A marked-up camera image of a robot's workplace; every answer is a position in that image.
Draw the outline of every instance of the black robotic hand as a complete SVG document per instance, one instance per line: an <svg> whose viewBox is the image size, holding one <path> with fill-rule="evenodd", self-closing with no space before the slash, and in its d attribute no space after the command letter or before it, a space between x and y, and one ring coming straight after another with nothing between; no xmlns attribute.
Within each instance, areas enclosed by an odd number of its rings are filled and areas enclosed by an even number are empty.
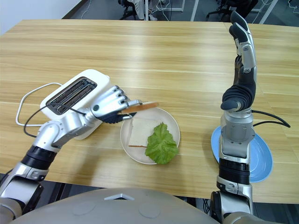
<svg viewBox="0 0 299 224"><path fill-rule="evenodd" d="M119 114L122 110L142 104L140 100L130 100L117 85L100 95L91 106L93 115L109 124L131 119L136 113Z"/></svg>
<svg viewBox="0 0 299 224"><path fill-rule="evenodd" d="M256 93L256 56L252 36L246 21L232 12L229 28L235 40L238 56L235 59L233 85L222 97L221 109L235 112L250 108Z"/></svg>

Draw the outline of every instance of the white plate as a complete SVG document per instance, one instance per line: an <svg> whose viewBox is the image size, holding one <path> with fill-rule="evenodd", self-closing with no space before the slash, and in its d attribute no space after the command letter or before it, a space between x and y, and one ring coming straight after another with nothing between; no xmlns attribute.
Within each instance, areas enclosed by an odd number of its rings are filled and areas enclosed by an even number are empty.
<svg viewBox="0 0 299 224"><path fill-rule="evenodd" d="M165 110L160 108L151 108L144 111L139 111L134 118L148 119L148 120L160 120L167 124L167 130L172 134L173 140L176 142L177 147L179 144L180 133L179 127L176 120ZM129 147L128 142L130 140L130 135L132 131L132 119L125 120L121 126L121 145L125 152L130 156L133 160L148 164L154 165L156 164L150 157L145 155L145 147Z"/></svg>

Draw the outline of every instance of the robotic arm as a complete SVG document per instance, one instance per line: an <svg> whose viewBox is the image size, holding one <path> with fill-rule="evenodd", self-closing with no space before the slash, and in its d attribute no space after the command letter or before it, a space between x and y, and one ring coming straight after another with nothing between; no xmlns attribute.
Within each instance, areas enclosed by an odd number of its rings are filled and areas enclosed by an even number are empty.
<svg viewBox="0 0 299 224"><path fill-rule="evenodd" d="M94 127L96 120L117 123L130 119L132 114L118 114L120 111L140 104L130 100L118 86L113 86L100 95L88 109L66 114L60 120L45 123L27 151L8 178L0 187L0 212L5 223L33 210L40 198L42 181L61 147L70 139L80 136Z"/></svg>
<svg viewBox="0 0 299 224"><path fill-rule="evenodd" d="M253 214L252 186L249 183L250 141L255 136L251 105L256 92L256 56L246 21L231 15L230 34L235 40L235 78L222 98L219 143L219 191L211 195L211 216L222 222L232 212Z"/></svg>

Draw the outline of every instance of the black cable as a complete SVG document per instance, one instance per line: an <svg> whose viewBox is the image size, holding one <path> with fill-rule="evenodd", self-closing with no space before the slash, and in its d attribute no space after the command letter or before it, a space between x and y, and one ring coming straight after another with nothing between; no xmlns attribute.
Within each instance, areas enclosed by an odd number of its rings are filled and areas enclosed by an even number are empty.
<svg viewBox="0 0 299 224"><path fill-rule="evenodd" d="M278 121L272 121L272 120L268 120L268 121L262 121L262 122L259 122L259 123L256 123L253 125L254 126L257 126L257 125L261 125L261 124L265 124L265 123L274 123L274 124L279 124L279 125L283 125L285 127L291 127L285 120L283 120L282 118L276 116L276 115L273 115L271 113L267 113L267 112L263 112L263 111L255 111L255 110L251 110L252 113L260 113L260 114L264 114L264 115L267 115L267 116L270 116L270 117L273 117L281 122L278 122Z"/></svg>
<svg viewBox="0 0 299 224"><path fill-rule="evenodd" d="M26 135L28 135L28 136L30 136L30 137L33 137L33 138L36 138L36 135L29 134L29 133L26 131L26 126L27 126L28 122L29 122L29 121L30 121L30 120L31 120L31 119L32 119L38 112L40 112L42 109L46 108L47 106L51 106L51 105L59 105L59 106L65 107L65 108L67 108L67 109L69 109L69 110L71 110L71 111L74 111L74 112L76 112L76 113L82 114L83 116L86 115L85 113L80 112L80 111L77 111L77 110L75 110L75 109L73 109L73 108L71 108L71 107L69 107L69 106L66 106L66 105L63 105L63 104L59 104L59 103L50 103L50 104L48 104L48 105L46 105L46 106L43 106L43 107L40 108L39 110L37 110L34 114L32 114L32 115L30 116L30 118L28 118L28 120L26 121L26 123L25 123L25 125L24 125L24 133L25 133Z"/></svg>
<svg viewBox="0 0 299 224"><path fill-rule="evenodd" d="M6 177L8 176L8 174L9 174L11 171L13 171L13 169L7 171L7 172L4 174L4 176L1 178L1 180L0 180L0 186L1 186L2 181L4 181L4 180L6 179Z"/></svg>
<svg viewBox="0 0 299 224"><path fill-rule="evenodd" d="M202 199L203 200L203 210L204 210L204 213L206 213L206 214L208 214L209 213L209 211L210 211L210 206L209 206L209 204L208 204L208 200L209 199Z"/></svg>
<svg viewBox="0 0 299 224"><path fill-rule="evenodd" d="M169 21L171 21L171 15L172 15L172 0L171 0L171 10L170 10L170 18L169 18Z"/></svg>

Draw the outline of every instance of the white wall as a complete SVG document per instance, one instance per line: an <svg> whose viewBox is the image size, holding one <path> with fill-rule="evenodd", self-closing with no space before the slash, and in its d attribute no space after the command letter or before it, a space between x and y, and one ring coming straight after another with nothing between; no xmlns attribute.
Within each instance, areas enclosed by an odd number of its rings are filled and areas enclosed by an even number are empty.
<svg viewBox="0 0 299 224"><path fill-rule="evenodd" d="M1 34L21 20L61 19L80 0L0 0Z"/></svg>

